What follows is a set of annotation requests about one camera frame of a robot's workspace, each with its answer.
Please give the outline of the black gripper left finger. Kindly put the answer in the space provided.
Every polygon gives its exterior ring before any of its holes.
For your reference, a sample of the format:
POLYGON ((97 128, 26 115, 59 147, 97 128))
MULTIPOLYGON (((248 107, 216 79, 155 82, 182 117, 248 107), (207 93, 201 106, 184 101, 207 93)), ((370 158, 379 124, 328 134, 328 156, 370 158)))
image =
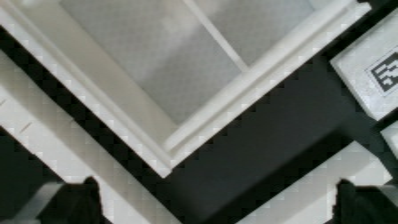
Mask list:
POLYGON ((11 224, 104 224, 97 179, 88 177, 82 183, 45 184, 11 224))

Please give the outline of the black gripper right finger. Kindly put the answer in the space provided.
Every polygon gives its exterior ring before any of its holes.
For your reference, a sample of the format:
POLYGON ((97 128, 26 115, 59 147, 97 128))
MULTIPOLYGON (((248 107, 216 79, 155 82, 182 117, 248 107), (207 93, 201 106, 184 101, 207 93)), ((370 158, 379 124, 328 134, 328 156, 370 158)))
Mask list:
POLYGON ((398 224, 398 184, 358 186, 344 179, 337 189, 333 224, 398 224))

